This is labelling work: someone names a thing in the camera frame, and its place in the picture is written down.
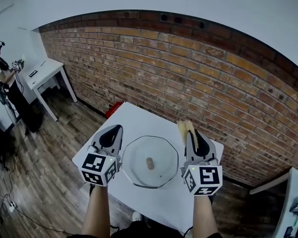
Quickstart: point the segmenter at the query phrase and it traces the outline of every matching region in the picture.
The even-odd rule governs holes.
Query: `glass plate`
[[[132,184],[160,188],[176,176],[179,156],[166,139],[142,136],[126,146],[122,163],[122,170]]]

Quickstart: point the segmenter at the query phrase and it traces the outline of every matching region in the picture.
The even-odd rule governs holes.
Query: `small white table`
[[[29,75],[35,70],[37,70],[37,73],[34,76],[29,77]],[[47,112],[50,114],[50,116],[53,118],[54,121],[57,121],[58,119],[53,114],[53,112],[49,108],[49,106],[46,104],[46,102],[42,98],[41,94],[39,93],[38,89],[49,79],[52,79],[55,82],[57,88],[59,89],[60,85],[55,78],[55,74],[58,72],[61,72],[63,80],[64,80],[74,102],[77,102],[77,98],[74,94],[74,91],[70,85],[68,78],[66,77],[65,71],[63,69],[63,64],[61,62],[55,61],[50,58],[46,58],[44,63],[42,61],[42,63],[23,72],[23,78],[24,78],[25,82],[27,83],[29,88],[31,90],[33,90],[33,92],[35,93],[35,95],[37,96],[39,101],[42,103],[42,105],[45,107],[45,109],[47,110]]]
[[[292,236],[295,236],[298,230],[298,221],[296,222],[294,214],[290,212],[291,207],[294,206],[294,201],[298,200],[298,170],[295,168],[290,168],[289,172],[284,174],[283,176],[258,188],[252,189],[249,192],[249,194],[256,194],[263,190],[274,187],[286,180],[288,180],[288,183],[284,205],[273,238],[283,238],[287,227],[293,228]]]
[[[124,130],[120,155],[122,155],[127,144],[140,136],[159,136],[168,140],[177,150],[179,167],[183,167],[186,159],[184,157],[182,137],[178,131],[177,124],[128,102],[120,106],[98,131],[116,124],[120,124]],[[93,136],[74,156],[74,164],[77,165],[82,158],[86,157],[86,150],[91,144]],[[217,158],[220,160],[224,147],[220,143],[214,141],[213,143],[216,147]],[[120,170],[114,179],[110,181],[108,192],[112,197],[144,216],[177,229],[182,233],[192,226],[194,196],[189,193],[188,188],[184,184],[180,170],[169,183],[158,189],[134,186]]]

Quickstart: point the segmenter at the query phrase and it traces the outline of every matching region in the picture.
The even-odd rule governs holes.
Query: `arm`
[[[195,196],[193,210],[193,238],[207,238],[218,232],[209,197]]]
[[[0,81],[4,84],[8,84],[14,75],[15,75],[15,70],[13,70],[13,72],[11,72],[7,77],[5,77],[3,73],[0,73]]]
[[[107,187],[95,186],[93,189],[81,233],[97,238],[110,237]]]

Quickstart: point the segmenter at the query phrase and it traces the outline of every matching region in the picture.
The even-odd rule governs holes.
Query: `black pants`
[[[36,132],[40,126],[39,117],[31,109],[30,105],[20,92],[16,82],[10,86],[9,92],[6,95],[11,103],[14,104],[21,119],[24,121],[29,130],[31,132]]]
[[[182,238],[183,236],[175,229],[166,227],[157,222],[152,222],[149,228],[144,221],[134,221],[126,229],[113,233],[111,238]]]

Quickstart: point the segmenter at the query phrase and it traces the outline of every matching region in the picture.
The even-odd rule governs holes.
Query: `wall outlet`
[[[10,212],[13,212],[15,208],[16,208],[16,204],[14,202],[11,202],[11,204],[9,205]]]

